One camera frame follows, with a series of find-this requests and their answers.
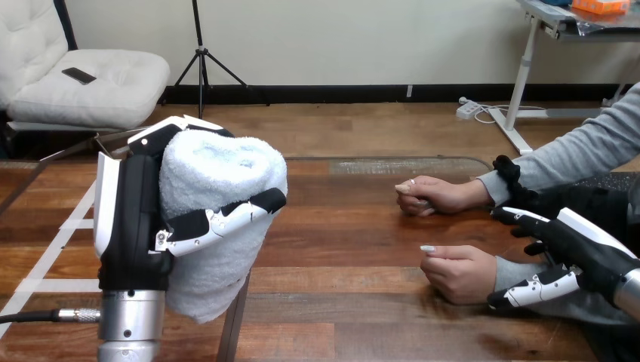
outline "human hand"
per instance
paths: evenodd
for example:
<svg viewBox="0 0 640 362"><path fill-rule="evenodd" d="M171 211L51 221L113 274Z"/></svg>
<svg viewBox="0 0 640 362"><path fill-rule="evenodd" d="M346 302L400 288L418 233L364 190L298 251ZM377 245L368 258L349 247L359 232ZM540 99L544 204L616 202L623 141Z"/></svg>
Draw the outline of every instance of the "human hand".
<svg viewBox="0 0 640 362"><path fill-rule="evenodd" d="M496 258L465 246L421 247L426 252L420 268L431 285L454 304L486 303L496 286Z"/></svg>
<svg viewBox="0 0 640 362"><path fill-rule="evenodd" d="M459 213L471 207L491 203L491 197L482 181L455 185L430 176L418 176L395 186L396 202L400 208L414 216L441 213Z"/></svg>

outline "tripod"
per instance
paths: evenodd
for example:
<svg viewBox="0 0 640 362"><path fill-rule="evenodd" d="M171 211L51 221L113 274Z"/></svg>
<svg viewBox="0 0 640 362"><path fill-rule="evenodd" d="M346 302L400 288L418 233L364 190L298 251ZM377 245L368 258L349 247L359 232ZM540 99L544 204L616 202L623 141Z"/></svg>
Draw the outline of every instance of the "tripod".
<svg viewBox="0 0 640 362"><path fill-rule="evenodd" d="M251 92L253 93L255 93L255 90L249 87L246 83L242 81L242 79L240 79L237 75L233 74L233 72L229 70L229 68L225 67L224 64L222 64L218 59L216 59L213 55L211 55L211 53L209 53L209 50L205 48L205 46L202 44L202 33L200 32L200 16L198 15L198 0L192 0L192 4L193 4L193 17L195 18L195 33L198 36L198 49L195 50L195 55L193 56L193 58L191 58L189 65L186 66L186 68L184 69L184 72L182 72L182 75L176 81L175 87L180 85L180 82L182 81L186 73L189 71L189 69L197 59L199 61L198 118L202 119L202 111L205 108L205 98L209 94L209 79L207 77L207 63L205 62L206 57L209 57L218 66L220 66L220 68L222 68L225 72L229 73L229 75L231 75L236 81L238 81L238 83L240 83L243 87L245 87L245 89L251 90ZM259 97L267 106L270 106L269 100L266 98L266 96L262 91L260 92Z"/></svg>

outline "white tape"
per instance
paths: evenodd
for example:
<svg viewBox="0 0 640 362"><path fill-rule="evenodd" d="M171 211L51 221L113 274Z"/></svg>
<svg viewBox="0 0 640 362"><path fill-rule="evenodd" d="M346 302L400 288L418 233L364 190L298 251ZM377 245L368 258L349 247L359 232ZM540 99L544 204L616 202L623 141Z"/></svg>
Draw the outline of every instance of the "white tape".
<svg viewBox="0 0 640 362"><path fill-rule="evenodd" d="M34 293L100 293L97 279L42 279Z"/></svg>
<svg viewBox="0 0 640 362"><path fill-rule="evenodd" d="M85 196L83 196L78 203L78 206L71 212L69 219L80 220L85 217L85 214L94 203L95 188L96 183L94 181L85 193ZM26 276L25 280L20 283L16 289L16 293L11 296L11 299L9 299L2 311L0 311L0 315L15 314L22 310L35 288L40 284L47 272L49 272L49 269L60 255L60 252L62 252L62 247L69 242L73 232L74 229L59 230L47 250L40 256L40 260L33 266L33 269L31 269L31 272ZM0 324L0 339L5 335L10 326L10 323Z"/></svg>
<svg viewBox="0 0 640 362"><path fill-rule="evenodd" d="M94 220L93 219L68 219L62 224L60 229L93 229L94 228Z"/></svg>

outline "smartphone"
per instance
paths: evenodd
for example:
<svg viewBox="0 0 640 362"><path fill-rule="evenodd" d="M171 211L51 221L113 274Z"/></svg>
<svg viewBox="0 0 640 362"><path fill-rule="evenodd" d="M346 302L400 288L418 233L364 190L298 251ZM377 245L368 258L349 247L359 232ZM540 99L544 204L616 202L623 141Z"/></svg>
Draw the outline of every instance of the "smartphone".
<svg viewBox="0 0 640 362"><path fill-rule="evenodd" d="M89 75L75 67L64 69L62 73L68 75L71 78L74 78L76 81L79 81L82 84L89 84L92 81L96 80L96 77Z"/></svg>

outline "gray sleeve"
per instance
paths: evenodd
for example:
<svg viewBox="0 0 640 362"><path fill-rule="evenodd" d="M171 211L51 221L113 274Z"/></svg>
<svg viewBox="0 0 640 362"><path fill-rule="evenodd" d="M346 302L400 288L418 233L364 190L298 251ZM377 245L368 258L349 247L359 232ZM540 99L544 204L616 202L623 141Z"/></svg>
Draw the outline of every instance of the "gray sleeve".
<svg viewBox="0 0 640 362"><path fill-rule="evenodd" d="M520 183L539 191L608 173L640 154L640 83L611 108L582 126L521 156ZM509 199L496 171L478 177L496 204Z"/></svg>
<svg viewBox="0 0 640 362"><path fill-rule="evenodd" d="M548 268L543 263L518 264L499 256L496 256L496 260L496 291L511 287L513 284L531 278L534 274ZM583 290L547 302L529 305L526 308L542 315L570 318L594 324L638 323L624 311L611 306L600 294Z"/></svg>

